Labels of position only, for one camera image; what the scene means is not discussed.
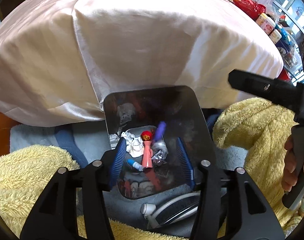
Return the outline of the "white tissue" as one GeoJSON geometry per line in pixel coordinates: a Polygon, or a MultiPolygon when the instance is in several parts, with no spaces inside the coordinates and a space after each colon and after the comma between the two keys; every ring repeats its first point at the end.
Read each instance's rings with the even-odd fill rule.
{"type": "Polygon", "coordinates": [[[121,137],[126,140],[126,151],[133,158],[138,158],[144,153],[144,145],[141,137],[136,137],[130,132],[121,133],[121,137]]]}

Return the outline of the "pink plastic vase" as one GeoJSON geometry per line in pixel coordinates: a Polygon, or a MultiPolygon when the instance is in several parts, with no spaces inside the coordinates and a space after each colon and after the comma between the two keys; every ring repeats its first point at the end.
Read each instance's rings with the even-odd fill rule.
{"type": "Polygon", "coordinates": [[[151,141],[144,141],[143,144],[144,144],[144,152],[143,152],[141,165],[144,168],[152,168],[153,167],[153,162],[152,162],[153,150],[151,149],[151,141]]]}

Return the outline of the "red gold ornament ball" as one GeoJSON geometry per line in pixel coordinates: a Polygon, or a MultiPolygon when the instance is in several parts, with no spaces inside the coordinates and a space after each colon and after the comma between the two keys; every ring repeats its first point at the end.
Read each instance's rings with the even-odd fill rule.
{"type": "Polygon", "coordinates": [[[153,133],[151,131],[143,131],[140,135],[143,141],[152,141],[153,140],[153,133]]]}

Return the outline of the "small blue white bottle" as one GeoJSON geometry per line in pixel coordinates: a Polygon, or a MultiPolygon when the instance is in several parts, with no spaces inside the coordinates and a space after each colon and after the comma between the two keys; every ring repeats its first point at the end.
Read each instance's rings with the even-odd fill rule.
{"type": "Polygon", "coordinates": [[[135,170],[137,170],[139,172],[144,171],[144,167],[140,163],[138,163],[132,159],[127,159],[126,162],[131,168],[134,168],[135,170]]]}

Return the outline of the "red gold foil wrapper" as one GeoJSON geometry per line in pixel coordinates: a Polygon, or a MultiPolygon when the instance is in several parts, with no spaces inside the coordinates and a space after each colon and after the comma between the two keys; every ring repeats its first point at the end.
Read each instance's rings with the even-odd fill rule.
{"type": "Polygon", "coordinates": [[[153,157],[152,157],[152,162],[155,166],[162,166],[167,163],[167,154],[163,152],[157,152],[153,157]]]}

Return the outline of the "purple plastic plate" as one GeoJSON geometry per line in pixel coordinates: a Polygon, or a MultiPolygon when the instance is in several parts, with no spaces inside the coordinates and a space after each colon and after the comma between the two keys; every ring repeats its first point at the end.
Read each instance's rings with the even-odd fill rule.
{"type": "Polygon", "coordinates": [[[154,141],[160,141],[163,139],[164,132],[166,131],[167,124],[164,121],[161,121],[154,133],[154,141]]]}

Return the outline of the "black trash bin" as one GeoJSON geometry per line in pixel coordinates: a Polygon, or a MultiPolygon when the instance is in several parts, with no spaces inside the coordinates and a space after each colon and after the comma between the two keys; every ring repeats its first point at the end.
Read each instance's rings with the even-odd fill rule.
{"type": "Polygon", "coordinates": [[[113,178],[127,199],[201,182],[198,164],[216,162],[213,143],[194,91],[187,86],[109,94],[103,102],[111,148],[124,149],[113,178]]]}

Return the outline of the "blue round tin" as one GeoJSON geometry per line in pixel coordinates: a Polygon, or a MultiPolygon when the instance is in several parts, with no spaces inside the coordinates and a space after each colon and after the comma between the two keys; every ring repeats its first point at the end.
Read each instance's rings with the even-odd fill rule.
{"type": "Polygon", "coordinates": [[[288,64],[296,63],[294,59],[296,45],[292,36],[280,25],[276,25],[275,30],[281,34],[281,39],[275,44],[276,48],[279,50],[283,60],[288,64]]]}

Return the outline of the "white cream small bottle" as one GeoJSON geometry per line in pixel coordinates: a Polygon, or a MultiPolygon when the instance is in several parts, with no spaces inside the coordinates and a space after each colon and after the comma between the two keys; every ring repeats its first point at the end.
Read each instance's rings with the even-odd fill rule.
{"type": "Polygon", "coordinates": [[[277,29],[274,29],[269,34],[269,38],[271,39],[271,41],[273,42],[273,44],[276,44],[282,38],[282,35],[281,35],[281,33],[277,29]]]}

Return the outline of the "white pink label bottle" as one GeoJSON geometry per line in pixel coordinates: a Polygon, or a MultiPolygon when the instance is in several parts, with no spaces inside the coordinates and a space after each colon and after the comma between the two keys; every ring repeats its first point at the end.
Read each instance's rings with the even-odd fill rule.
{"type": "Polygon", "coordinates": [[[275,29],[276,23],[270,17],[267,17],[260,25],[267,35],[270,35],[275,29]]]}

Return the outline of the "yellow lid white bottle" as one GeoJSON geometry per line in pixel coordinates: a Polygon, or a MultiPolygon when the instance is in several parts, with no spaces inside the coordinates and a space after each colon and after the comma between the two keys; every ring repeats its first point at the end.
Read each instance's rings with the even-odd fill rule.
{"type": "Polygon", "coordinates": [[[259,17],[256,19],[256,24],[258,24],[259,26],[261,26],[265,20],[268,18],[268,16],[263,12],[259,15],[259,17]]]}

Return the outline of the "red plastic basket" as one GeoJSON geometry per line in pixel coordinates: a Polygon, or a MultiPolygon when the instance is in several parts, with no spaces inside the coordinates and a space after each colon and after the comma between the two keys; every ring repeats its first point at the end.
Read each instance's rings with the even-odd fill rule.
{"type": "Polygon", "coordinates": [[[262,13],[266,13],[266,6],[253,0],[233,0],[233,3],[254,21],[256,21],[262,13]]]}

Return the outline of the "yellow fluffy blanket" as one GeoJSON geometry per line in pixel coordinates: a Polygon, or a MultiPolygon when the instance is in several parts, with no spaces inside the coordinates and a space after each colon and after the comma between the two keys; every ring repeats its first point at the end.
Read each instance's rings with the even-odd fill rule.
{"type": "MultiPolygon", "coordinates": [[[[250,98],[225,109],[213,130],[219,148],[247,150],[245,170],[268,200],[285,234],[302,219],[297,210],[282,204],[284,144],[294,124],[292,111],[250,98]]],[[[79,168],[67,151],[56,146],[32,145],[0,157],[0,216],[15,236],[20,235],[33,205],[61,166],[79,168]]]]}

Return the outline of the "pink satin tablecloth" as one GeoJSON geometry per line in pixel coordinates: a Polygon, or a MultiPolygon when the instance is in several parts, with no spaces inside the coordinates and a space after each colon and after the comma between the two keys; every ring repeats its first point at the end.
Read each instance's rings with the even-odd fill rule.
{"type": "Polygon", "coordinates": [[[228,0],[26,0],[0,23],[0,112],[31,126],[101,120],[108,94],[150,87],[185,85],[224,108],[246,98],[230,71],[282,68],[228,0]]]}

